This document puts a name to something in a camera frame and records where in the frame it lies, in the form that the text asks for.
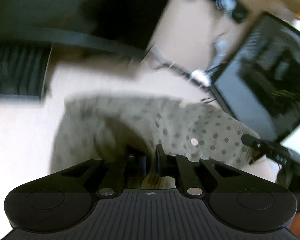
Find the olive polka dot cardigan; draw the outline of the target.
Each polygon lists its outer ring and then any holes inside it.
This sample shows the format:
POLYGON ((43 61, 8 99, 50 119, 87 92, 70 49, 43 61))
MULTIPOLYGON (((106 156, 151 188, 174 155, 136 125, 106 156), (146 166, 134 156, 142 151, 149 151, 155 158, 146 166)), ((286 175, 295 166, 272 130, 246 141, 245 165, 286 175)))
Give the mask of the olive polka dot cardigan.
POLYGON ((128 148, 141 151, 151 164, 155 148, 190 161, 211 158, 235 168, 247 165, 257 151, 245 146, 252 129, 213 105, 169 98, 98 95, 72 98, 54 139, 50 172, 89 159, 115 161, 128 148))

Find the black monitor on right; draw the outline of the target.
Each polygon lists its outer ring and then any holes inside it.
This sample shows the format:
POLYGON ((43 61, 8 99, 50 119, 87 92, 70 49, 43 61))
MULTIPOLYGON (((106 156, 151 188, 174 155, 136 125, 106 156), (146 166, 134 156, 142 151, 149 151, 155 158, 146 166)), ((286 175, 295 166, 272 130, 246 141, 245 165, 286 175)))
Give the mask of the black monitor on right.
POLYGON ((211 91, 230 116, 281 142, 300 125, 300 31, 262 13, 213 75, 211 91))

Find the black monitor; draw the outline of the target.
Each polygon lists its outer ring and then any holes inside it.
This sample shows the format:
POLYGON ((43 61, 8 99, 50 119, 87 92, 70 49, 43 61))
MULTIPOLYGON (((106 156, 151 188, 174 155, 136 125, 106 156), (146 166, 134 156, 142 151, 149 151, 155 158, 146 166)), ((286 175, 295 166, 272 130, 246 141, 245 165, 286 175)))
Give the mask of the black monitor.
POLYGON ((300 125, 300 31, 262 13, 213 75, 211 91, 230 116, 281 142, 300 125))
POLYGON ((169 0, 0 0, 0 39, 142 57, 169 0))

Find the black keyboard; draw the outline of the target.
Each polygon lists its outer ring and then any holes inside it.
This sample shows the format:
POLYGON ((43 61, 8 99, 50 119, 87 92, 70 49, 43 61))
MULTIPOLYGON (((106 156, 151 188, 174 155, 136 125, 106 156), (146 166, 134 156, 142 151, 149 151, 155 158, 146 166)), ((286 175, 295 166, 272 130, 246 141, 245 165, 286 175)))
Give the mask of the black keyboard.
POLYGON ((0 41, 0 99, 42 100, 52 45, 0 41))

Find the black monitor on left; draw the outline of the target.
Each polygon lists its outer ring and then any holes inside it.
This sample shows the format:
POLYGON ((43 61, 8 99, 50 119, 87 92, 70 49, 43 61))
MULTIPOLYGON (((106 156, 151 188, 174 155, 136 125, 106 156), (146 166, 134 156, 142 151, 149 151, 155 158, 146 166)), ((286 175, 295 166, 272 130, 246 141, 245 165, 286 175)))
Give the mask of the black monitor on left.
POLYGON ((169 0, 0 0, 0 39, 142 57, 169 0))

